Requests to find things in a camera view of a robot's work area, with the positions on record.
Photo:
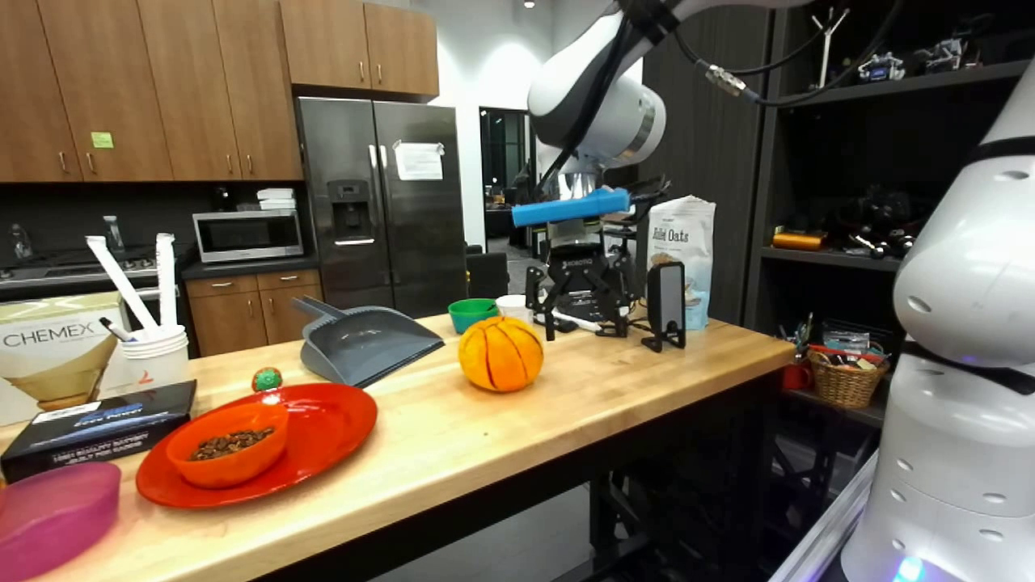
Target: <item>refrigerator door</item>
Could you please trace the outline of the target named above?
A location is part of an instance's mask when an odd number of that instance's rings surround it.
[[[322,297],[390,305],[379,142],[368,100],[300,96],[312,230]]]
[[[455,118],[374,104],[396,307],[442,313],[466,296]]]

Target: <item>cabinet door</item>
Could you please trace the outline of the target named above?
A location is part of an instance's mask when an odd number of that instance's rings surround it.
[[[0,3],[0,183],[79,183],[51,53],[37,0]]]
[[[316,271],[278,271],[258,280],[262,293],[262,322],[270,342],[300,339],[300,328],[312,322],[297,297],[319,300],[319,276]]]
[[[300,183],[278,0],[214,0],[236,153],[249,183]]]
[[[137,0],[39,0],[89,183],[170,179]]]
[[[283,0],[292,83],[368,88],[361,0]]]
[[[236,179],[236,141],[211,0],[140,0],[175,179]]]
[[[441,93],[438,27],[421,9],[366,3],[372,88],[388,93]]]
[[[255,280],[187,281],[187,297],[200,357],[266,345]]]

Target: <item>upper cabinet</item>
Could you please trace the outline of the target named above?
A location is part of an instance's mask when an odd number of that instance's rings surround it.
[[[438,96],[438,27],[425,9],[283,0],[292,83]]]
[[[175,179],[300,179],[274,0],[140,0]]]
[[[39,0],[39,18],[71,128],[67,162],[73,159],[89,183],[167,183],[170,162],[137,0]]]
[[[0,183],[79,183],[64,104],[37,0],[0,3]]]

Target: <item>orange pumpkin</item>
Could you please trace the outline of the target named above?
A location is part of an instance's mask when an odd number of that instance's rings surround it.
[[[483,391],[520,391],[541,379],[544,339],[519,318],[487,318],[458,339],[458,368]]]

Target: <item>microwave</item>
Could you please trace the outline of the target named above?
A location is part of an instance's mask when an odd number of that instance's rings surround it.
[[[303,256],[296,208],[194,213],[200,261]]]

